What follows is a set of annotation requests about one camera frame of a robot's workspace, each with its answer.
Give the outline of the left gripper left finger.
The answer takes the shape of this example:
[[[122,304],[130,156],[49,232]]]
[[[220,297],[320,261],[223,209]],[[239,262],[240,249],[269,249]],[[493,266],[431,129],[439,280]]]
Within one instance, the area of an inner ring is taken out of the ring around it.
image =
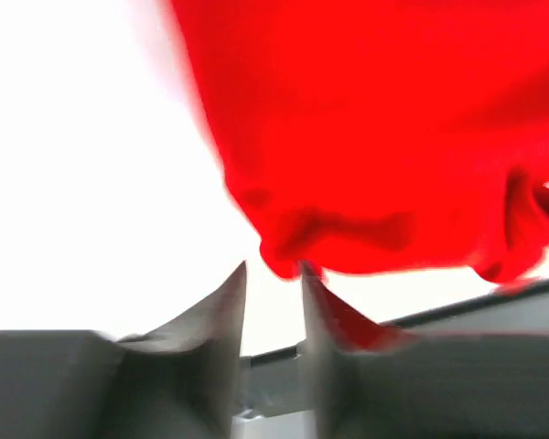
[[[247,271],[142,336],[0,330],[0,439],[227,438]]]

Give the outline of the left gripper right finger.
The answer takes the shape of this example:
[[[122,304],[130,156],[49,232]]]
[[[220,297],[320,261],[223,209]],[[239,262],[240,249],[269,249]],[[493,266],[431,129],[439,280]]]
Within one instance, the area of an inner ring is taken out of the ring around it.
[[[377,324],[302,269],[320,438],[549,438],[549,329]]]

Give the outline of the red t-shirt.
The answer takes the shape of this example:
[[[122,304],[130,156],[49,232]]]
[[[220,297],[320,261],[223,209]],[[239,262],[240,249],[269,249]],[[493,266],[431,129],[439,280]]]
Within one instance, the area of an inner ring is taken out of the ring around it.
[[[225,184],[278,276],[549,249],[549,1],[174,1]]]

